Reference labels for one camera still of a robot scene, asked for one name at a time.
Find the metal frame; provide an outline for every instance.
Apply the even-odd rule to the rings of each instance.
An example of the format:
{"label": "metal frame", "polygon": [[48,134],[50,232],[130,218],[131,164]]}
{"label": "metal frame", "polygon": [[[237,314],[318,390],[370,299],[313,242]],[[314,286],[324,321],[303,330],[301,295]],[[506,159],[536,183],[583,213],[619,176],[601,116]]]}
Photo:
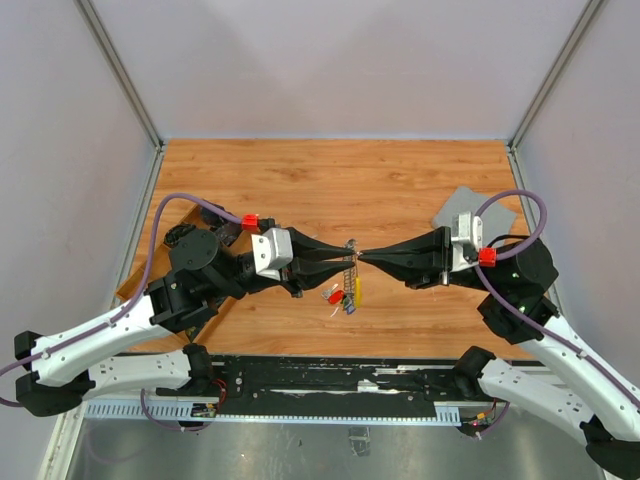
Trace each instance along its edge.
{"label": "metal frame", "polygon": [[517,150],[518,146],[522,143],[524,136],[529,130],[529,127],[531,127],[531,124],[538,115],[538,112],[540,112],[540,109],[547,100],[547,97],[553,91],[558,79],[566,70],[567,65],[571,61],[578,45],[582,42],[585,34],[589,30],[589,27],[593,24],[593,21],[602,11],[602,7],[604,7],[607,2],[608,0],[589,0],[587,2],[587,5],[584,7],[584,10],[582,10],[578,21],[573,26],[573,29],[569,34],[569,38],[567,38],[567,41],[560,49],[560,53],[558,53],[558,56],[545,76],[542,85],[533,97],[527,112],[520,121],[518,128],[516,128],[513,137],[507,142],[508,147],[512,150]]}
{"label": "metal frame", "polygon": [[[518,146],[522,143],[533,121],[553,91],[559,78],[566,70],[566,67],[577,50],[577,47],[584,39],[589,27],[602,11],[602,7],[604,7],[607,1],[608,0],[589,0],[587,2],[579,19],[574,25],[571,34],[560,50],[549,72],[545,76],[542,85],[536,92],[525,115],[516,128],[514,135],[505,142],[514,180],[519,188],[524,188],[526,186],[526,180],[520,168],[522,162],[518,156]],[[76,4],[81,16],[84,18],[87,27],[93,34],[100,51],[109,64],[109,67],[122,88],[123,94],[127,98],[131,108],[138,117],[141,126],[145,130],[153,146],[156,148],[149,175],[145,182],[144,192],[136,205],[137,214],[128,236],[130,241],[121,261],[120,275],[117,278],[117,282],[120,283],[127,276],[133,263],[136,246],[142,233],[146,214],[151,203],[153,190],[160,172],[160,166],[164,159],[165,141],[154,125],[151,116],[147,112],[140,95],[138,94],[138,91],[120,60],[93,1],[74,0],[74,3]],[[531,228],[535,224],[535,214],[532,205],[530,201],[523,200],[522,206],[527,224]],[[550,288],[549,293],[553,302],[561,308],[557,287],[555,285]],[[86,405],[83,405],[76,410],[61,415],[58,418],[51,441],[49,442],[49,446],[43,458],[42,466],[37,477],[38,479],[48,480],[66,477],[80,432],[80,426],[82,424],[85,409]]]}
{"label": "metal frame", "polygon": [[144,128],[147,133],[149,140],[151,140],[154,147],[161,148],[164,145],[164,140],[160,137],[158,129],[155,127],[151,117],[147,113],[147,110],[140,99],[140,95],[129,78],[127,70],[124,68],[122,61],[120,60],[120,56],[118,55],[118,52],[116,51],[113,42],[100,19],[100,15],[93,5],[93,2],[91,0],[74,0],[74,3],[78,7],[80,15],[82,15],[87,23],[87,27],[89,27],[89,30],[93,34],[100,51],[104,55],[109,67],[111,67],[116,80],[122,88],[122,92],[125,97],[127,97],[131,108],[138,117],[142,128]]}

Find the red connector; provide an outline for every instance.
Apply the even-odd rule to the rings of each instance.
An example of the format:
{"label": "red connector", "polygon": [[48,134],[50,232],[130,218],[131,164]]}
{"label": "red connector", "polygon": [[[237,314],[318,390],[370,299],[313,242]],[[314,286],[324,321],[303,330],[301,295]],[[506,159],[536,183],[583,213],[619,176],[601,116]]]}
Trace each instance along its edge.
{"label": "red connector", "polygon": [[242,229],[251,233],[260,233],[258,215],[251,213],[242,217]]}
{"label": "red connector", "polygon": [[481,248],[478,252],[478,264],[481,267],[495,267],[497,255],[495,248]]}

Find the white wall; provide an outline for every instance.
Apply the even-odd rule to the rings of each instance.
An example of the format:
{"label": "white wall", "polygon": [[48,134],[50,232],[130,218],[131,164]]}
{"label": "white wall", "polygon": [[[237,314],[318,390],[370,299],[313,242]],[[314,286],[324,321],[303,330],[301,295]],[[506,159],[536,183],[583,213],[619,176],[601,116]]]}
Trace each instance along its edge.
{"label": "white wall", "polygon": [[169,137],[507,138],[585,0],[94,0]]}
{"label": "white wall", "polygon": [[[4,365],[107,307],[152,148],[71,0],[0,2],[0,65]],[[0,407],[2,478],[35,477],[53,424]]]}
{"label": "white wall", "polygon": [[638,384],[640,3],[608,2],[520,148],[576,330]]}

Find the gray mat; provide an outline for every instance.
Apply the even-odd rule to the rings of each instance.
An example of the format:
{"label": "gray mat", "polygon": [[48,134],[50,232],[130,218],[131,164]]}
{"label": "gray mat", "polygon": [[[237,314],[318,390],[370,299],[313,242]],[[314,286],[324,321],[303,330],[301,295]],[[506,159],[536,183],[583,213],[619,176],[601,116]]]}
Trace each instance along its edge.
{"label": "gray mat", "polygon": [[[474,192],[469,187],[458,187],[433,218],[431,225],[433,228],[450,227],[455,214],[468,211],[475,213],[488,198],[486,195]],[[516,214],[514,212],[499,203],[494,203],[482,214],[483,246],[497,236],[509,233],[515,220]],[[499,247],[503,243],[497,242],[494,247]]]}

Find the wooden table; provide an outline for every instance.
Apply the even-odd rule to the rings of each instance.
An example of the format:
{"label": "wooden table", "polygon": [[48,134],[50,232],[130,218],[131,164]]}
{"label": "wooden table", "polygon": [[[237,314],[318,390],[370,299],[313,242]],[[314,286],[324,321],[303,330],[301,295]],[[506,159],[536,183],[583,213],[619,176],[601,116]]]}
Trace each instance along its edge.
{"label": "wooden table", "polygon": [[[431,219],[461,185],[492,195],[514,188],[498,141],[173,140],[160,171],[134,268],[145,258],[150,218],[161,198],[182,191],[238,216],[273,216],[319,240],[358,249],[381,247],[431,230]],[[526,233],[516,198],[512,233]],[[191,208],[174,200],[164,232]],[[476,307],[485,294],[460,287],[412,291],[360,264],[363,306],[340,312],[320,289],[292,299],[271,289],[238,302],[203,342],[211,352],[247,354],[459,357],[478,345],[528,358],[495,337]],[[337,276],[327,285],[341,283]]]}

